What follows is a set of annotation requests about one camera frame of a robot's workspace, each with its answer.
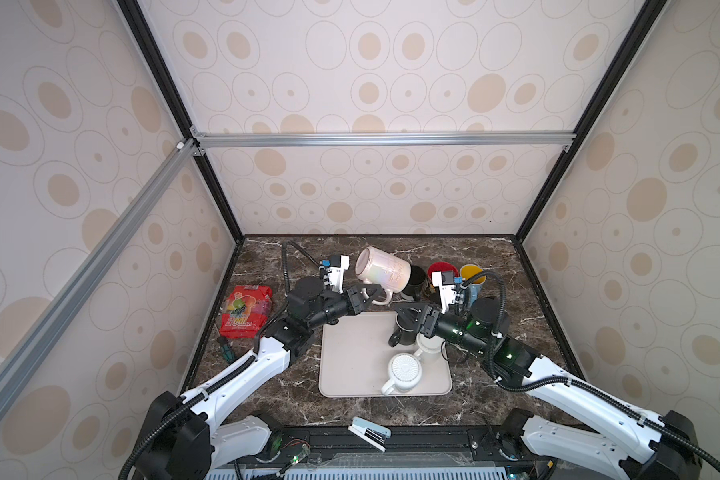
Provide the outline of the pink ceramic mug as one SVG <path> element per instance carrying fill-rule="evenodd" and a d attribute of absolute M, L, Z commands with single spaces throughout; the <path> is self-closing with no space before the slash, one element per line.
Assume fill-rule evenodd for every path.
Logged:
<path fill-rule="evenodd" d="M 382 285 L 400 293 L 410 276 L 411 264 L 390 253 L 369 246 L 358 255 L 355 264 L 357 278 L 366 285 Z"/>

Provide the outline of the black and white mug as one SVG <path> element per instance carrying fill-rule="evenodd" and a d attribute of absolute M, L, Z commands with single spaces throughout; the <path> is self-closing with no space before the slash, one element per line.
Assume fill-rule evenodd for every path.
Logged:
<path fill-rule="evenodd" d="M 400 292 L 400 295 L 406 301 L 418 302 L 424 295 L 424 290 L 428 283 L 427 273 L 419 266 L 412 265 L 410 267 L 409 280 Z"/>

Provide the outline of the cream white mug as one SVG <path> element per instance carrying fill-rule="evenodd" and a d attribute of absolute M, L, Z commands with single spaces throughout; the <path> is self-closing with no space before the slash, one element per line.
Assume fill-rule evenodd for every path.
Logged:
<path fill-rule="evenodd" d="M 414 355 L 423 365 L 446 362 L 448 360 L 444 352 L 444 340 L 440 337 L 433 336 L 432 338 L 428 338 L 424 334 L 419 333 L 416 337 L 416 347 L 417 350 L 414 352 Z"/>

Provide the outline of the white ribbed mug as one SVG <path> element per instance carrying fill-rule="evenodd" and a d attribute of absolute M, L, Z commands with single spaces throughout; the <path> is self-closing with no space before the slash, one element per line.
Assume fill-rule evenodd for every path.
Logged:
<path fill-rule="evenodd" d="M 419 358 L 410 353 L 393 356 L 387 365 L 388 379 L 380 391 L 384 396 L 393 393 L 405 393 L 415 388 L 423 376 L 423 367 Z"/>

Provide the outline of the black skull mug red inside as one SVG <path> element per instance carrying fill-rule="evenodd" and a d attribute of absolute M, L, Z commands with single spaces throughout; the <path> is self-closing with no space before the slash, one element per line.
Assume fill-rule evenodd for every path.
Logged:
<path fill-rule="evenodd" d="M 430 287 L 437 287 L 434 282 L 436 273 L 440 274 L 441 279 L 445 281 L 446 285 L 459 285 L 461 283 L 459 271 L 454 265 L 444 261 L 437 261 L 431 264 L 427 269 Z"/>

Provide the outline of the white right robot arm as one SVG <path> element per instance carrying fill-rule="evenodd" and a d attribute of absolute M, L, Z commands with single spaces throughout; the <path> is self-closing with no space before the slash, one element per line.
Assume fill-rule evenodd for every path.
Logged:
<path fill-rule="evenodd" d="M 462 314 L 431 303 L 404 302 L 395 310 L 414 333 L 478 359 L 500 389 L 547 402 L 586 426 L 565 427 L 514 411 L 506 419 L 508 432 L 500 437 L 506 457 L 527 450 L 612 479 L 697 479 L 703 465 L 720 475 L 720 460 L 698 446 L 689 418 L 620 400 L 510 336 L 505 299 L 480 298 Z"/>

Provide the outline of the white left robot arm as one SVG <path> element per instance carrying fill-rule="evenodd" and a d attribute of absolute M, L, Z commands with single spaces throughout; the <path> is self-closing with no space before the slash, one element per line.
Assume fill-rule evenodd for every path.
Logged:
<path fill-rule="evenodd" d="M 271 426 L 257 416 L 229 424 L 229 415 L 302 357 L 322 326 L 363 313 L 382 290 L 365 283 L 335 292 L 316 277 L 298 281 L 245 355 L 210 380 L 152 402 L 119 478 L 203 479 L 221 465 L 262 452 Z"/>

